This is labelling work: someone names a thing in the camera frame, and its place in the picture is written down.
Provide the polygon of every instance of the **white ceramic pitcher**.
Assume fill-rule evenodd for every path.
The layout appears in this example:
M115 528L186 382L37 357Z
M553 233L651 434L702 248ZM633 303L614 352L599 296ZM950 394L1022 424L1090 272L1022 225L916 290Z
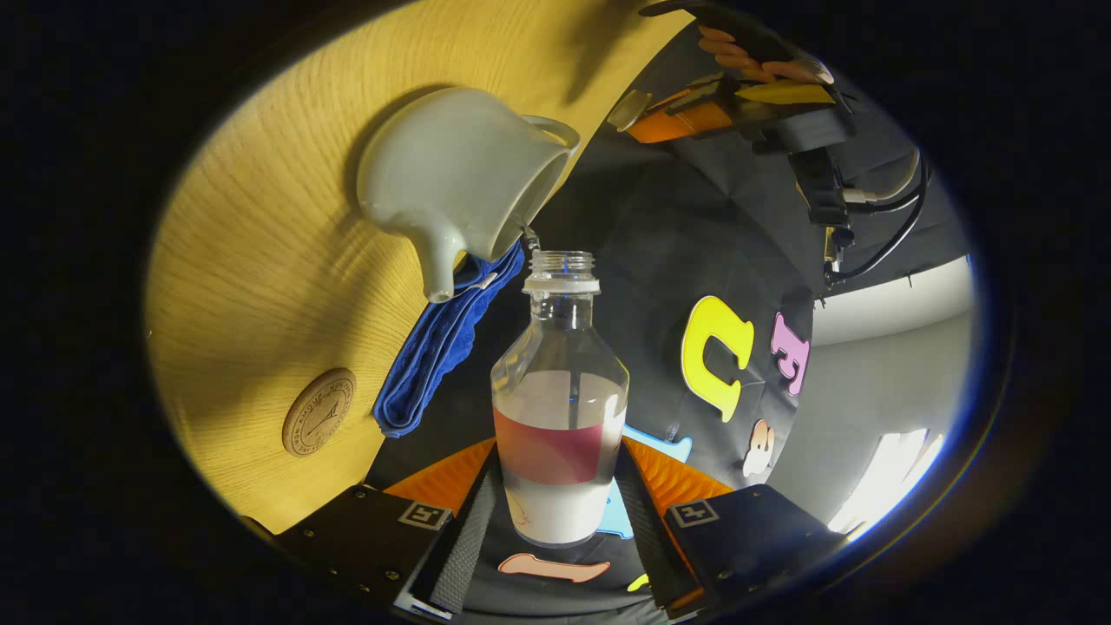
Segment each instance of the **white ceramic pitcher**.
M548 200L579 149L553 119L520 115L479 89L454 87L410 102L371 138L358 196L382 230L417 246L424 295L454 291L460 250L497 260Z

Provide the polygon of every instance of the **gray wall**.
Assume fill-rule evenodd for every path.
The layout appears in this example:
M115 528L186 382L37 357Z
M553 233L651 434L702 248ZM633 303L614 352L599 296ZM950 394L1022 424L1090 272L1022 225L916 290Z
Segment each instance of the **gray wall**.
M949 432L970 334L965 311L914 331L814 347L791 435L768 485L828 523L864 474L880 436L927 427L929 444Z

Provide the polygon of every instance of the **bottle neck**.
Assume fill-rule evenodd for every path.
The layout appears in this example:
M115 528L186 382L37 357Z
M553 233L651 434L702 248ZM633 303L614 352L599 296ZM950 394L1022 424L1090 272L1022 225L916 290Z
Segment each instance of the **bottle neck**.
M591 329L594 325L594 296L584 293L532 293L532 322L554 331Z

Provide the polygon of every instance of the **yellow letter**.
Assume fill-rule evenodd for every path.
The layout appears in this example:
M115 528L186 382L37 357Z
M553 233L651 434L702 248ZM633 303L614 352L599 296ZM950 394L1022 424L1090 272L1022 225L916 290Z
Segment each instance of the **yellow letter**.
M708 295L694 304L683 333L682 367L687 387L721 411L721 423L729 423L741 401L741 383L728 385L705 369L702 353L711 336L725 344L737 356L737 366L743 370L749 366L755 331L752 322L742 322L724 301Z

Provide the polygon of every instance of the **white liquid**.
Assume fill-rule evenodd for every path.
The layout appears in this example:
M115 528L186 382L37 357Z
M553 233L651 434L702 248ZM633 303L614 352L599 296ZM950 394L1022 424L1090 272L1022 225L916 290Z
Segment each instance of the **white liquid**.
M534 372L511 394L494 396L494 409L523 425L567 431L570 391L570 372ZM577 430L601 426L601 448L593 480L582 484L540 484L502 465L513 525L536 543L561 545L588 538L598 530L605 511L624 427L624 391L605 379L582 374L577 404Z

